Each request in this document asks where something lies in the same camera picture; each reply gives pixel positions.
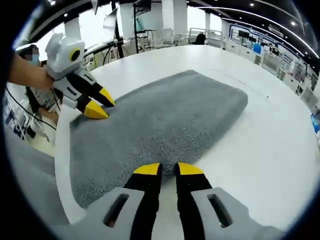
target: desk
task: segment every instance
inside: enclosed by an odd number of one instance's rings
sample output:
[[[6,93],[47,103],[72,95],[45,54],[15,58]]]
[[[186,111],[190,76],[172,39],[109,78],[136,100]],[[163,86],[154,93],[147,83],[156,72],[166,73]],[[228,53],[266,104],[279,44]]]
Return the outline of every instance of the desk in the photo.
[[[117,41],[117,40],[111,40],[107,42],[102,42],[96,45],[93,45],[87,49],[87,51],[84,53],[84,58],[89,56],[90,54],[97,54],[102,52],[103,50],[115,47],[119,43],[123,43],[123,40]]]
[[[147,51],[91,73],[117,99],[189,69],[248,95],[239,119],[195,165],[212,187],[223,188],[246,205],[255,221],[287,229],[314,192],[320,156],[311,112],[278,78],[241,56],[207,45]],[[78,114],[62,106],[55,143],[57,187],[70,223],[85,215],[73,199],[69,176],[69,122]],[[161,188],[153,239],[183,239],[175,185],[171,179]]]

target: face mask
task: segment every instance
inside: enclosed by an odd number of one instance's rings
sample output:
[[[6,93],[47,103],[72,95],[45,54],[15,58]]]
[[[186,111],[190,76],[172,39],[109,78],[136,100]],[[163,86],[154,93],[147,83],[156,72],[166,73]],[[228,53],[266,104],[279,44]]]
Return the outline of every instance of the face mask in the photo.
[[[32,55],[32,61],[29,61],[32,65],[38,66],[39,54]]]

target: cable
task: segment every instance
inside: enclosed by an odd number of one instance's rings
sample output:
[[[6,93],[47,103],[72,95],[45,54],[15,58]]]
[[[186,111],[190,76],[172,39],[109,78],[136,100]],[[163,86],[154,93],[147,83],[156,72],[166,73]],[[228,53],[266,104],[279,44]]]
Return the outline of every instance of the cable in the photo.
[[[127,49],[125,49],[124,47],[122,47],[125,51],[126,51],[126,53],[128,54],[128,56],[129,56],[129,52],[128,52],[128,50]]]
[[[110,52],[110,49],[111,49],[111,47],[109,48],[108,52],[106,53],[106,55],[105,55],[105,57],[104,57],[104,59],[103,59],[102,65],[105,65],[106,58],[107,58],[107,56],[108,56],[108,54],[109,54],[109,52]]]
[[[56,99],[55,91],[54,91],[53,89],[51,89],[51,91],[52,91],[52,93],[53,93],[53,97],[54,97],[55,103],[56,103],[56,105],[57,105],[57,107],[58,107],[58,109],[59,109],[59,112],[61,112],[61,109],[60,109],[60,107],[59,107],[58,101],[57,101],[57,99]]]
[[[37,119],[37,120],[40,121],[40,122],[43,122],[44,124],[47,124],[49,127],[53,128],[54,130],[57,130],[55,127],[51,126],[49,123],[43,121],[42,119],[34,116],[32,113],[30,113],[29,111],[27,111],[27,110],[14,98],[14,96],[12,96],[12,94],[11,94],[10,91],[8,90],[7,86],[5,86],[5,88],[6,88],[7,92],[8,92],[8,94],[10,95],[10,97],[11,97],[23,110],[25,110],[30,116],[32,116],[33,118]]]

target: chair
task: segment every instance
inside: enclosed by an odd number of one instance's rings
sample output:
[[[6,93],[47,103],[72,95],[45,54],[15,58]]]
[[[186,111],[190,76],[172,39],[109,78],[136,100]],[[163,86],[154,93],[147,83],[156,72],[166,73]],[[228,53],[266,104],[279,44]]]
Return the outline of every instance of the chair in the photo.
[[[165,45],[174,45],[174,31],[171,28],[162,28],[161,40]]]
[[[221,31],[216,30],[208,30],[206,31],[208,45],[216,48],[223,48],[223,33]]]

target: gray fabric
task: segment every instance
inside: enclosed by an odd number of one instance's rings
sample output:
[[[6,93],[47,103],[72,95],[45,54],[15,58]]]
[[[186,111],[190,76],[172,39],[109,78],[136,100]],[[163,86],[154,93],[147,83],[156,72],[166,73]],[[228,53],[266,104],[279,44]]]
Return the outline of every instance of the gray fabric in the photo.
[[[69,223],[56,185],[54,158],[30,147],[7,126],[4,134],[17,181],[33,209],[49,225]]]
[[[195,163],[236,121],[248,96],[188,70],[115,102],[107,119],[80,115],[70,124],[71,186],[83,208],[123,187],[141,165],[162,163],[167,180],[176,162]]]

